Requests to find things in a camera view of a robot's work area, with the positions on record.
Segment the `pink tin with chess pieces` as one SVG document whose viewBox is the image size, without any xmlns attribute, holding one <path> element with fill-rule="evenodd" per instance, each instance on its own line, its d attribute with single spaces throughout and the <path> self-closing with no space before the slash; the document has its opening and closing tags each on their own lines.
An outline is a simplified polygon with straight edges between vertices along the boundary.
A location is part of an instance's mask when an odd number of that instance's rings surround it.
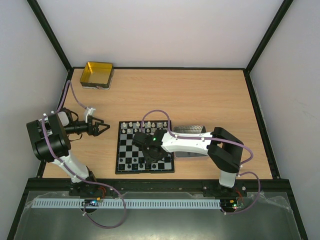
<svg viewBox="0 0 320 240">
<path fill-rule="evenodd" d="M 174 126 L 173 131 L 176 133 L 183 133 L 183 134 L 201 134 L 206 132 L 206 127 L 203 125 L 182 125 L 182 126 Z M 183 152 L 183 151 L 176 151 L 174 153 L 174 156 L 177 159 L 205 157 L 205 155 L 201 153 Z"/>
</svg>

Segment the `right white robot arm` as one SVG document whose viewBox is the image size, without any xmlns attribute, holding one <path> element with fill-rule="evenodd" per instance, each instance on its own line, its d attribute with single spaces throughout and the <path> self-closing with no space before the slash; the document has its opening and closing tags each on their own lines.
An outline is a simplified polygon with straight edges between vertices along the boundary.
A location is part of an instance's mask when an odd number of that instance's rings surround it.
<svg viewBox="0 0 320 240">
<path fill-rule="evenodd" d="M 212 132 L 203 133 L 179 133 L 165 129 L 152 134 L 138 131 L 132 144 L 142 151 L 148 165 L 175 152 L 208 156 L 220 170 L 218 191 L 229 196 L 236 189 L 244 145 L 224 128 L 216 127 Z"/>
</svg>

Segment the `black and silver chessboard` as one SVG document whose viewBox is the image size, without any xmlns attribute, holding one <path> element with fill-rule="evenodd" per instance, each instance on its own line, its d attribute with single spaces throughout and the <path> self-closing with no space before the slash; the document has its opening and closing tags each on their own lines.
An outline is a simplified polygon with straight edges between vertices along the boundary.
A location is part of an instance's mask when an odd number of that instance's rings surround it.
<svg viewBox="0 0 320 240">
<path fill-rule="evenodd" d="M 168 127 L 167 120 L 152 121 L 123 121 L 118 126 L 118 143 L 115 161 L 115 173 L 142 174 L 142 173 L 173 173 L 175 171 L 174 155 L 169 153 L 158 162 L 148 165 L 142 151 L 132 144 L 137 132 L 154 134 L 156 130 Z"/>
</svg>

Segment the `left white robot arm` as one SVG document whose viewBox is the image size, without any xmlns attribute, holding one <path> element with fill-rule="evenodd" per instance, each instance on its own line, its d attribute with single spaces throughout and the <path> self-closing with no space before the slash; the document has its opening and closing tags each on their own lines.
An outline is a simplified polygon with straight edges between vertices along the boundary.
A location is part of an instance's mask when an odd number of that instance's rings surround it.
<svg viewBox="0 0 320 240">
<path fill-rule="evenodd" d="M 102 119 L 87 114 L 84 120 L 67 108 L 44 115 L 26 124 L 32 150 L 36 158 L 60 167 L 71 181 L 70 192 L 79 196 L 105 195 L 107 190 L 98 184 L 93 172 L 71 152 L 69 136 L 84 133 L 97 137 L 110 128 Z"/>
</svg>

